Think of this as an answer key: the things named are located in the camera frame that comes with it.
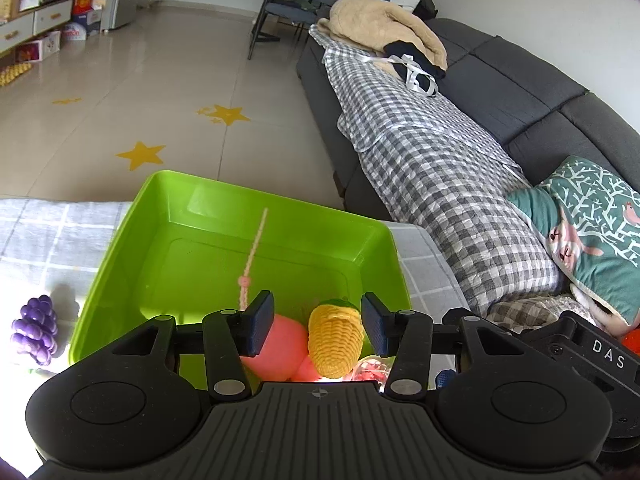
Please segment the yellow toy corn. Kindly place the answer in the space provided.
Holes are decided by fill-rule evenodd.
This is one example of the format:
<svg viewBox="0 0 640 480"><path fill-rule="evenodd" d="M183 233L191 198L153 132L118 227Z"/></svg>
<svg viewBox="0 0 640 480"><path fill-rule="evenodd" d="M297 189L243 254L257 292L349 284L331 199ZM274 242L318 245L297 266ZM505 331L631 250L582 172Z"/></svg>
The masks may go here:
<svg viewBox="0 0 640 480"><path fill-rule="evenodd" d="M362 351L360 311L350 302L332 299L318 304L308 318L308 352L317 373L328 379L348 376Z"/></svg>

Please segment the clear pink bead ball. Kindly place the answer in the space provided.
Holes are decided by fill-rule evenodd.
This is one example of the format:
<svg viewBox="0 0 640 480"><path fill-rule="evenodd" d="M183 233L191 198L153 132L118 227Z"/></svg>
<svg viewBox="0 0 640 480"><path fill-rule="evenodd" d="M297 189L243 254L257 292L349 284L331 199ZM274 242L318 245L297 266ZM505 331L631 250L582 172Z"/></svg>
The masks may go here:
<svg viewBox="0 0 640 480"><path fill-rule="evenodd" d="M384 391L385 385L393 368L395 358L388 356L365 356L355 366L350 380L352 382L375 382L378 390Z"/></svg>

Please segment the pink round toy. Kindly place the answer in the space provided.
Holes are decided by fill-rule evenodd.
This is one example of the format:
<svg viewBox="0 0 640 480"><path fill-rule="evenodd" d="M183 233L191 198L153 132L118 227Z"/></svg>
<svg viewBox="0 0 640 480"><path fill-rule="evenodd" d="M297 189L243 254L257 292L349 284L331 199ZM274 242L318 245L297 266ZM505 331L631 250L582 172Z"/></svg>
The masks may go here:
<svg viewBox="0 0 640 480"><path fill-rule="evenodd" d="M320 375L308 351L308 334L299 322L276 314L262 350L242 363L263 382L316 382Z"/></svg>

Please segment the green plastic storage bin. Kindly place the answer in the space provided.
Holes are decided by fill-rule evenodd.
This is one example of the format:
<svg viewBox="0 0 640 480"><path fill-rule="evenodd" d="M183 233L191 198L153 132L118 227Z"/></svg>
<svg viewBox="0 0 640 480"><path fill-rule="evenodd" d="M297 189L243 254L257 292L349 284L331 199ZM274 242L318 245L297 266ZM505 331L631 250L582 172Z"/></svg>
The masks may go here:
<svg viewBox="0 0 640 480"><path fill-rule="evenodd" d="M251 188L160 171L146 180L100 266L70 342L78 362L150 318L180 325L273 294L274 312L307 328L318 304L359 304L373 292L390 310L410 299L383 223Z"/></svg>

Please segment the green patterned cushion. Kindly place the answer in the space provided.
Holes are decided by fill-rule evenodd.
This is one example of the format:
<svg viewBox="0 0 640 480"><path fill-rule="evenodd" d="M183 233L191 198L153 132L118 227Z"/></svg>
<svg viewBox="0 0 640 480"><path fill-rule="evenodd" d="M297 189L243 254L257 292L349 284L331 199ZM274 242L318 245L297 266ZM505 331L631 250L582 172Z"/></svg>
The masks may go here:
<svg viewBox="0 0 640 480"><path fill-rule="evenodd" d="M550 177L508 195L572 294L613 335L639 326L639 193L591 160L570 156Z"/></svg>

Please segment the grey plaid sofa cover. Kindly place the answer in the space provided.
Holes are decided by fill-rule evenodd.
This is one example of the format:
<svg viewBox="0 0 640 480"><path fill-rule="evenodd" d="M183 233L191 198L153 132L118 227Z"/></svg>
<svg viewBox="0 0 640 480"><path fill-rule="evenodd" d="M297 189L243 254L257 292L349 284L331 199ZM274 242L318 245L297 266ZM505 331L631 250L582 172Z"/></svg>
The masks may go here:
<svg viewBox="0 0 640 480"><path fill-rule="evenodd" d="M414 91L390 63L311 29L340 104L336 126L396 222L423 228L477 315L519 332L589 309L506 196L523 170L441 94Z"/></svg>

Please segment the purple toy grapes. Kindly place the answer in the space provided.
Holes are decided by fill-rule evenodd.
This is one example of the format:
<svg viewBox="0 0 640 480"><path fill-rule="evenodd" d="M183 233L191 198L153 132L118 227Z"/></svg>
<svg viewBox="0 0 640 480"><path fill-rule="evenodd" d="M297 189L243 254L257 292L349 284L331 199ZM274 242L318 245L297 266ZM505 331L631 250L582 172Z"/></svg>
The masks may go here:
<svg viewBox="0 0 640 480"><path fill-rule="evenodd" d="M58 315L48 295L30 298L12 322L11 340L16 352L30 356L37 365L49 366L58 352Z"/></svg>

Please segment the dark grey sofa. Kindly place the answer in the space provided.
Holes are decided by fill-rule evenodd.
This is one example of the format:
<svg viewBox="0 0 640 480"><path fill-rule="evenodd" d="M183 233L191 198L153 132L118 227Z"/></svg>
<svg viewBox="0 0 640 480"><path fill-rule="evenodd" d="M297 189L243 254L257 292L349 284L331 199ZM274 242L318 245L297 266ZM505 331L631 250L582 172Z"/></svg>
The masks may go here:
<svg viewBox="0 0 640 480"><path fill-rule="evenodd" d="M486 131L533 184L575 155L639 185L638 132L593 92L500 36L448 18L427 25L448 54L432 98L407 89L369 53L324 35L309 40L300 56L297 75L347 211L390 216L360 156L402 126Z"/></svg>

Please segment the beige blanket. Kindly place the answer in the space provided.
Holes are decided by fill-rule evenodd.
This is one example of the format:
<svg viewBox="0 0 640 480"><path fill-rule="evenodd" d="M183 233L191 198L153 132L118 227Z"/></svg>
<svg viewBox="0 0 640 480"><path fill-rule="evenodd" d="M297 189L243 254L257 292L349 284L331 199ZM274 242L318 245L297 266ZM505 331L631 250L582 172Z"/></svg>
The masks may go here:
<svg viewBox="0 0 640 480"><path fill-rule="evenodd" d="M447 51L438 36L411 12L384 0L337 0L317 28L336 41L382 54L395 41L413 44L435 66L448 68Z"/></svg>

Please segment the white TV cabinet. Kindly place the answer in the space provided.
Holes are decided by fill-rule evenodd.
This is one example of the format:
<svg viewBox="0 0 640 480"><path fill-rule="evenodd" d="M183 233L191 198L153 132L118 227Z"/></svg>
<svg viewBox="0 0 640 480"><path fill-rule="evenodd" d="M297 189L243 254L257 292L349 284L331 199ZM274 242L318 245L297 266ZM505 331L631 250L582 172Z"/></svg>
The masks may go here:
<svg viewBox="0 0 640 480"><path fill-rule="evenodd" d="M73 0L61 0L25 11L15 20L2 24L0 27L1 55L5 56L20 44L66 24L72 17L72 10Z"/></svg>

